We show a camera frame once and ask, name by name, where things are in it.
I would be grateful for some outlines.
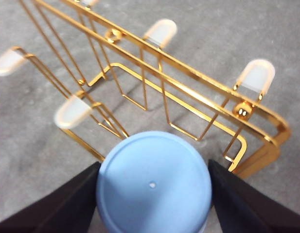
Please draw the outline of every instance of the gold screw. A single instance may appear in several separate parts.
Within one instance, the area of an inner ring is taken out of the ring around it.
[[[233,111],[237,118],[247,120],[250,113],[252,112],[252,106],[246,101],[238,103],[234,106]]]
[[[80,79],[80,80],[78,81],[78,83],[79,83],[81,86],[83,86],[83,85],[85,84],[85,80],[84,80],[84,79]]]

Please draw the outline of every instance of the small hole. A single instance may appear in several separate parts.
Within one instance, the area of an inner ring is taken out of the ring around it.
[[[156,183],[150,182],[149,186],[150,186],[150,188],[155,188],[156,187]]]

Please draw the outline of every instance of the floor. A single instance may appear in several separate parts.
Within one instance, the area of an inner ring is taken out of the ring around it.
[[[58,1],[46,2],[69,12]],[[92,10],[138,36],[156,20],[172,19],[178,32],[165,51],[226,86],[233,86],[252,59],[270,60],[276,76],[263,105],[287,120],[292,135],[281,146],[279,159],[246,178],[246,182],[300,214],[300,0],[101,0]],[[52,23],[83,72],[94,77],[98,67],[92,54],[88,54],[86,38],[59,19]],[[56,76],[66,75],[20,4],[0,0],[0,54],[15,45],[40,57]],[[192,143],[205,162],[213,158],[224,163],[220,154],[226,144],[218,144],[224,139],[217,131],[196,143],[165,124],[157,94],[149,91],[150,113],[144,115],[119,97],[112,80],[106,82],[92,94],[105,100],[130,134],[145,130],[172,132]],[[140,96],[141,86],[131,77],[122,85],[131,96]],[[8,77],[0,77],[0,221],[52,192],[95,161],[53,123],[53,115],[63,101],[30,64]],[[183,109],[171,109],[171,114],[194,129],[196,124]],[[89,121],[82,123],[77,132],[97,145],[102,154],[119,142]],[[97,232],[101,226],[95,213],[89,232]],[[212,209],[205,232],[220,231]]]

